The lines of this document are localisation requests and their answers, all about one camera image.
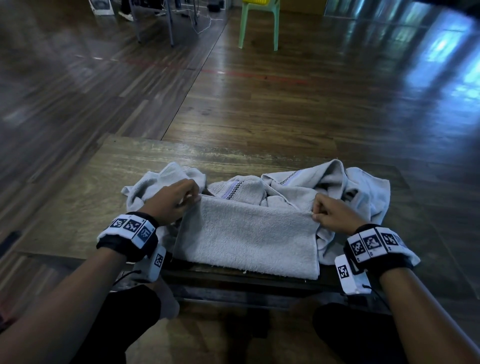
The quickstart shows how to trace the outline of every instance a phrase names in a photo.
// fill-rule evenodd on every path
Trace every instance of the wooden table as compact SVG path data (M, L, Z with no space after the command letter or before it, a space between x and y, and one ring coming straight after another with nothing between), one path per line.
M327 161L324 158L244 155L234 150L109 135L85 168L51 201L41 221L22 239L17 251L76 268L95 251L96 236L118 214L125 212L125 185L135 184L148 170L160 171L167 163L197 167L207 183L236 175L298 170ZM393 166L352 163L368 173L389 179L391 204L384 224L407 242L422 259L419 277L437 296L472 297L472 290L437 232L415 202L409 186ZM321 267L318 280L243 273L172 260L163 277L171 284L226 289L236 292L305 296L313 291L340 291L335 267Z

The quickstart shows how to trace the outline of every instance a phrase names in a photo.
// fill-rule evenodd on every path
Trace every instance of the person's left arm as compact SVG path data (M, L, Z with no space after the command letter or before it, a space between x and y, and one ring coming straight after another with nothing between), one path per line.
M162 188L139 211L166 225L179 219L198 198L196 183L182 180ZM68 363L126 261L114 250L98 249L39 306L0 335L0 364Z

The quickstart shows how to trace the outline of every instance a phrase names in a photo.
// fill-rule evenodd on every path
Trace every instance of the hand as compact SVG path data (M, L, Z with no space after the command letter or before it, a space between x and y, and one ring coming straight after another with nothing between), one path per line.
M360 226L370 223L345 202L320 193L315 196L312 212L312 219L331 231L346 235L353 235Z
M163 187L138 211L153 217L160 226L165 226L180 219L190 206L200 200L198 192L194 180L184 179Z

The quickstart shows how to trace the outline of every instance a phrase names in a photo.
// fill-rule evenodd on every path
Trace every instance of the yellow basket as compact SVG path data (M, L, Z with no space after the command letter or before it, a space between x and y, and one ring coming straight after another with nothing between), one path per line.
M270 0L243 0L243 2L247 2L249 4L257 4L257 5L268 5Z

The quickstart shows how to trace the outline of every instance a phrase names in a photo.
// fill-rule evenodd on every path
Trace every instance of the crumpled towel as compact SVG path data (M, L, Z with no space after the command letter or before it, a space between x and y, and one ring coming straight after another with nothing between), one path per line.
M193 178L202 191L206 177L196 168L169 163L124 187L127 210L138 210L163 186ZM298 171L236 176L207 187L184 216L173 248L176 258L262 273L316 279L319 262L333 265L341 249L329 249L334 233L311 218L318 192L342 199L364 218L381 224L390 203L390 183L341 161ZM166 231L158 229L160 241Z

